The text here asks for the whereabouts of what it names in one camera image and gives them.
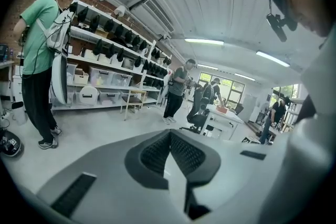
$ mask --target brick wall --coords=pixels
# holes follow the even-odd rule
[[[14,0],[13,4],[8,9],[7,15],[5,16],[4,21],[0,27],[0,42],[8,44],[9,48],[13,48],[14,56],[18,55],[18,53],[21,52],[21,47],[13,39],[13,28],[15,24],[17,23],[17,21],[19,20],[20,14],[34,1],[35,0]],[[58,0],[58,3],[60,7],[63,8],[63,7],[69,6],[71,1],[72,0]],[[90,5],[97,4],[96,0],[81,0],[81,1],[88,3]],[[113,11],[116,9],[115,6],[108,3],[107,1],[99,2],[97,5],[97,8],[104,12],[112,13],[112,15],[114,15]],[[119,17],[118,20],[130,26],[131,23],[126,20],[127,17],[128,16]],[[146,29],[142,27],[142,25],[139,24],[138,22],[134,22],[132,29],[137,31],[140,35],[142,35],[149,41],[154,40],[154,37],[150,33],[148,33]],[[74,39],[72,39],[71,44],[74,46],[88,45],[87,42],[83,42],[81,40],[74,40]],[[168,55],[171,54],[164,46],[160,45],[160,43],[158,43],[157,46],[161,50],[163,50],[166,54]],[[170,68],[175,69],[181,65],[182,65],[181,62],[176,57],[173,56]]]

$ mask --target sneaker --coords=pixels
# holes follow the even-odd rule
[[[173,117],[168,117],[168,119],[170,119],[172,122],[176,122],[176,119],[174,119]]]
[[[165,124],[170,124],[170,120],[168,118],[162,118]]]
[[[54,138],[52,143],[47,143],[44,140],[38,141],[38,146],[42,148],[43,150],[46,150],[48,148],[57,148],[58,143],[56,139]]]
[[[62,134],[62,130],[57,126],[53,130],[50,129],[50,132],[52,135],[56,135],[56,136],[60,136]]]

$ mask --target blue jeans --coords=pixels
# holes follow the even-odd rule
[[[259,139],[259,142],[261,144],[265,143],[266,138],[268,137],[268,131],[269,131],[269,127],[271,126],[271,119],[269,117],[267,117],[266,121],[265,121],[265,127],[264,130],[262,131],[261,137]]]

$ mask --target black slot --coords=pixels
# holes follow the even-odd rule
[[[247,157],[250,157],[250,158],[259,159],[261,161],[263,161],[264,158],[266,157],[266,154],[257,153],[257,152],[253,152],[253,151],[242,151],[240,154],[244,155],[244,156],[247,156]]]
[[[52,209],[69,218],[96,179],[96,176],[81,174],[52,204]]]

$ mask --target white backpack device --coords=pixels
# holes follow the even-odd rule
[[[68,42],[66,35],[72,18],[73,12],[71,12],[70,9],[66,9],[60,15],[58,15],[58,17],[54,20],[48,29],[44,27],[39,18],[36,19],[37,24],[43,30],[43,33],[46,36],[46,45],[49,49],[60,54],[62,53],[64,44]]]

